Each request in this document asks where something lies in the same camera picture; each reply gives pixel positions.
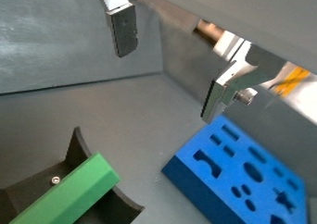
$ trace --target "metal bracket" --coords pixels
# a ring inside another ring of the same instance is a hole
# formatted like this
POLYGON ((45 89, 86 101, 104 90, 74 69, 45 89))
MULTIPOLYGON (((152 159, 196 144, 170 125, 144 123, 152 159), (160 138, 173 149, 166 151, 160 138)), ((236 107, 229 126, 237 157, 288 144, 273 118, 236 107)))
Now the metal bracket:
POLYGON ((253 102, 257 91, 251 87, 273 79, 287 60, 252 44, 244 68, 233 61, 221 77, 212 82, 203 110, 203 120, 211 123, 225 109, 240 101, 247 106, 253 102))

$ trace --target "green block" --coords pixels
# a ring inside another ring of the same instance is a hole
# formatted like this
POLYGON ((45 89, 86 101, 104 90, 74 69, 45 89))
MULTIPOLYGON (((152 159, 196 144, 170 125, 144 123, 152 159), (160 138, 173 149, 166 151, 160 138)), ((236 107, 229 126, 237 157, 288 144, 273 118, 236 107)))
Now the green block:
POLYGON ((118 182, 108 160, 96 154, 10 224, 74 223, 118 182))

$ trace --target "gray wall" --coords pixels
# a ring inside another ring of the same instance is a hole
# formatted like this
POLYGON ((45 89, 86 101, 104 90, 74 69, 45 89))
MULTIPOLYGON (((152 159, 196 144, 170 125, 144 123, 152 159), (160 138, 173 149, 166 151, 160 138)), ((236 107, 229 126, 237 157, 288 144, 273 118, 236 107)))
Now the gray wall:
POLYGON ((162 71, 158 16, 138 4, 137 18, 140 47, 120 58, 100 0, 0 0, 0 93, 162 71))

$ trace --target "screw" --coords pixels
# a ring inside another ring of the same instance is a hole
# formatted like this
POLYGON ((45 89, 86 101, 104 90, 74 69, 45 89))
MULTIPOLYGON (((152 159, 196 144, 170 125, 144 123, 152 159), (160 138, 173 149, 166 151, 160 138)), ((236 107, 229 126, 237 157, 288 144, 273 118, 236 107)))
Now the screw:
POLYGON ((61 177, 59 176, 55 176, 54 178, 53 178, 53 180, 51 180, 51 185, 54 186, 54 185, 57 185, 57 184, 59 184, 61 183, 61 177))
POLYGON ((255 89, 247 88, 236 94, 236 100, 240 101, 245 106, 249 106, 257 93, 259 92, 255 89))

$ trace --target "blue foam block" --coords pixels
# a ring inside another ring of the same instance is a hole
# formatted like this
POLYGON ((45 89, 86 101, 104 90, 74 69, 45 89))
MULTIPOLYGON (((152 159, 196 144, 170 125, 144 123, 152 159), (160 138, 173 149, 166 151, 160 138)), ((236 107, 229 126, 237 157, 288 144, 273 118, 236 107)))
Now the blue foam block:
POLYGON ((220 116, 162 172, 213 224, 307 224, 306 184, 220 116))

